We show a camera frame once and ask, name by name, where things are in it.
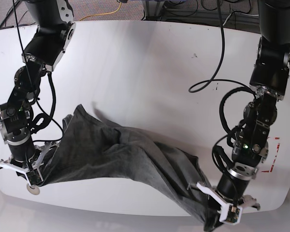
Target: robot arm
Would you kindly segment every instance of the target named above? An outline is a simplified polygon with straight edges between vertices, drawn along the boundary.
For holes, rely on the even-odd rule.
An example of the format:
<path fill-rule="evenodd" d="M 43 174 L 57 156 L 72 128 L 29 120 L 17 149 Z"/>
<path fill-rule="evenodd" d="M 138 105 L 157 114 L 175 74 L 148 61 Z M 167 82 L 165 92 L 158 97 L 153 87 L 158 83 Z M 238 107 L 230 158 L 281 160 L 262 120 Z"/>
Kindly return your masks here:
<path fill-rule="evenodd" d="M 276 102 L 285 96 L 290 70 L 290 0 L 258 0 L 258 6 L 262 37 L 250 79 L 255 99 L 245 108 L 238 127 L 226 130 L 229 145 L 231 138 L 235 139 L 231 143 L 232 161 L 222 147 L 213 148 L 223 172 L 218 186 L 208 188 L 204 183 L 195 186 L 212 197 L 211 207 L 221 211 L 219 221 L 227 224 L 239 223 L 245 207 L 260 209 L 256 199 L 243 193 L 267 158 L 267 138 L 277 117 Z"/>
<path fill-rule="evenodd" d="M 0 161 L 0 169 L 15 170 L 31 186 L 43 181 L 39 167 L 46 152 L 56 145 L 48 142 L 43 147 L 35 146 L 31 135 L 47 127 L 54 115 L 56 94 L 51 73 L 65 53 L 75 23 L 68 0 L 26 0 L 25 3 L 38 27 L 22 54 L 26 65 L 16 72 L 15 87 L 7 103 L 0 105 L 0 132 L 12 154 L 8 160 Z M 41 77 L 46 74 L 53 93 L 51 113 L 33 118 L 31 106 L 36 103 Z"/>

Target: gray cloth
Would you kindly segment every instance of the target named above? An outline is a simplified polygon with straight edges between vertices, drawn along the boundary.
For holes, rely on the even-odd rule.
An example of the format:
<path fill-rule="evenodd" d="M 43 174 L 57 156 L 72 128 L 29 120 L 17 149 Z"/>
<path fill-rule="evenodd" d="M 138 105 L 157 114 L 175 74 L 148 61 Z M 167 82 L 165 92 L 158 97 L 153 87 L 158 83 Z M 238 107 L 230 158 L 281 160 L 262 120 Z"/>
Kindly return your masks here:
<path fill-rule="evenodd" d="M 122 177 L 152 186 L 204 223 L 205 231 L 219 226 L 217 211 L 208 208 L 208 197 L 187 190 L 189 183 L 208 183 L 198 158 L 150 138 L 133 128 L 111 128 L 88 115 L 79 105 L 55 152 L 44 159 L 48 184 Z"/>

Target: gray floor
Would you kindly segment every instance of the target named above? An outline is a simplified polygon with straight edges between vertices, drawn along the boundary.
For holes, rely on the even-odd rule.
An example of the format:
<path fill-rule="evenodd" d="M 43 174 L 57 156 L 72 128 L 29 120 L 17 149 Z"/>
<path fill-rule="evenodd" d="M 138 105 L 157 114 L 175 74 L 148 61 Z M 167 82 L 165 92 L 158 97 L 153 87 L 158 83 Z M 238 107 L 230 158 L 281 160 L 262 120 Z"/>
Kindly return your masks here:
<path fill-rule="evenodd" d="M 187 0 L 184 4 L 172 6 L 178 9 L 187 9 L 194 11 L 197 7 L 198 1 L 199 10 L 203 10 L 201 0 Z M 240 0 L 238 3 L 228 3 L 222 0 L 222 12 L 230 12 L 231 10 L 240 10 L 246 12 L 249 9 L 249 0 Z M 82 17 L 97 13 L 109 12 L 117 9 L 118 2 L 116 0 L 69 0 L 74 10 L 74 20 L 78 21 Z M 257 0 L 251 0 L 253 10 L 251 14 L 257 14 Z M 203 0 L 206 8 L 212 9 L 217 6 L 217 0 Z M 12 6 L 12 0 L 0 0 L 0 22 L 4 19 L 7 11 Z M 17 9 L 18 20 L 26 12 L 27 8 L 24 3 L 21 3 Z M 143 5 L 140 0 L 129 0 L 128 3 L 123 4 L 121 9 L 110 15 L 96 16 L 88 18 L 87 20 L 140 20 L 143 17 Z M 22 18 L 20 24 L 32 24 L 32 19 L 29 12 Z M 15 25 L 14 15 L 7 20 L 7 26 Z"/>

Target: white table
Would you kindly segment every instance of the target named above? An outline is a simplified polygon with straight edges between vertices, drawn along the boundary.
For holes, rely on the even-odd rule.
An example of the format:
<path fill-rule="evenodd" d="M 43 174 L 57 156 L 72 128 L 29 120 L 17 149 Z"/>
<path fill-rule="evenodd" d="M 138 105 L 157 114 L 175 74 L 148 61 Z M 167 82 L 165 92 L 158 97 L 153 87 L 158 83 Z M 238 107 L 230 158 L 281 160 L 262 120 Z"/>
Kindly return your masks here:
<path fill-rule="evenodd" d="M 20 29 L 24 45 L 35 29 Z M 230 29 L 225 34 L 226 54 L 217 78 L 248 84 L 260 35 Z M 189 94 L 188 88 L 212 76 L 220 53 L 219 28 L 143 21 L 77 23 L 67 52 L 53 73 L 57 92 L 54 118 L 61 121 L 80 103 L 93 116 L 97 109 L 122 126 L 143 129 L 155 140 L 197 155 L 202 170 L 215 185 L 221 174 L 211 160 L 210 150 L 225 134 L 218 106 L 224 94 L 237 85 L 213 83 L 197 94 Z M 0 104 L 8 100 L 15 72 L 21 66 L 16 30 L 0 31 Z M 42 107 L 49 111 L 51 91 L 46 78 L 42 79 L 39 97 Z M 239 93 L 227 101 L 230 126 L 239 122 L 250 100 L 248 94 Z M 263 171 L 271 170 L 280 143 L 274 169 L 259 173 L 246 190 L 246 194 L 258 199 L 262 211 L 280 207 L 290 187 L 290 79 L 285 100 L 277 107 L 278 118 L 271 127 L 270 154 Z M 33 138 L 59 136 L 59 129 L 51 124 Z M 9 155 L 0 135 L 0 159 Z M 120 178 L 52 184 L 42 187 L 41 194 L 34 196 L 27 191 L 23 178 L 13 171 L 0 170 L 0 190 L 9 196 L 83 210 L 187 216 L 150 186 Z"/>

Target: dark gray fabric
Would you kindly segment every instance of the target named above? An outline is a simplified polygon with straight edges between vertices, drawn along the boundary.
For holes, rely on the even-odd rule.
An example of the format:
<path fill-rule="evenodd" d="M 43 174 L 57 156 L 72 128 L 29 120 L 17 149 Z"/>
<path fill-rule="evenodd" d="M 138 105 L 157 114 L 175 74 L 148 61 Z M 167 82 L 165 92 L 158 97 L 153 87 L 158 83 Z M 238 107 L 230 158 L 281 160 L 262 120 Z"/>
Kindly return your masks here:
<path fill-rule="evenodd" d="M 207 207 L 208 198 L 196 190 L 187 190 L 188 183 L 208 181 L 198 158 L 175 147 L 155 143 L 133 128 L 111 128 L 88 115 L 79 105 L 60 147 L 44 159 L 44 182 L 52 183 L 123 177 L 157 189 L 212 231 L 217 212 Z"/>

